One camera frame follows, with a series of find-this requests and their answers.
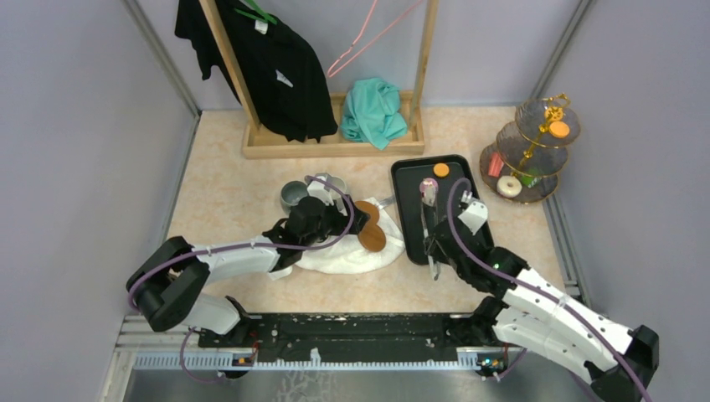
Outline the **white glazed donut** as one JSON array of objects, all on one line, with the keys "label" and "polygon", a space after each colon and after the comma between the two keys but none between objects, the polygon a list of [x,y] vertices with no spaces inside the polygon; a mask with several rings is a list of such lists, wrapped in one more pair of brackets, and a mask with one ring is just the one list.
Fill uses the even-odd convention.
[{"label": "white glazed donut", "polygon": [[522,192],[522,183],[512,175],[503,175],[496,182],[496,191],[503,198],[512,199]]}]

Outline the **red cake slice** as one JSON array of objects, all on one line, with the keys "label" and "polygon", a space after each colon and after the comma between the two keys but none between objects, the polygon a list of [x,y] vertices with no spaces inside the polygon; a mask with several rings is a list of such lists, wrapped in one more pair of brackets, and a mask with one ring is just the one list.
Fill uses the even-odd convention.
[{"label": "red cake slice", "polygon": [[501,176],[503,166],[504,162],[500,153],[493,152],[489,160],[487,175],[492,178],[499,178]]}]

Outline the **green cake slice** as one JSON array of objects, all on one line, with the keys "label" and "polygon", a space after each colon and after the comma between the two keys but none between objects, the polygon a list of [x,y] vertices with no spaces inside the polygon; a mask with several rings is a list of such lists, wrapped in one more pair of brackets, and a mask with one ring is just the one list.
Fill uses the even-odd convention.
[{"label": "green cake slice", "polygon": [[530,168],[525,173],[521,173],[519,176],[519,180],[525,188],[535,187],[542,179],[543,175],[535,167]]}]

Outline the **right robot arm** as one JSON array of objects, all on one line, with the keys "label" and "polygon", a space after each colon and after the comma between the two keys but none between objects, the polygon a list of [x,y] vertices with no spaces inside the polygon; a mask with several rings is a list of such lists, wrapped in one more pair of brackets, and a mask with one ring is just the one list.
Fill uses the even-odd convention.
[{"label": "right robot arm", "polygon": [[425,254],[450,265],[485,298],[464,332],[482,345],[511,343],[566,368],[603,401],[647,401],[659,337],[589,310],[508,249],[480,243],[459,220],[424,229]]}]

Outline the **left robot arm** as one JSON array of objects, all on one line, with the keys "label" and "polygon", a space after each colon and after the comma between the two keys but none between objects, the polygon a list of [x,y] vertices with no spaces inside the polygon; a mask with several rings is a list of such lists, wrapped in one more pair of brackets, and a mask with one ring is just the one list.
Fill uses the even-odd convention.
[{"label": "left robot arm", "polygon": [[196,246],[182,236],[166,240],[129,278],[130,305],[155,332],[179,325],[216,332],[232,347],[245,344],[251,325],[232,298],[203,293],[206,285],[251,273],[286,273],[307,250],[335,245],[374,221],[350,197],[340,211],[306,196],[261,235],[228,245]]}]

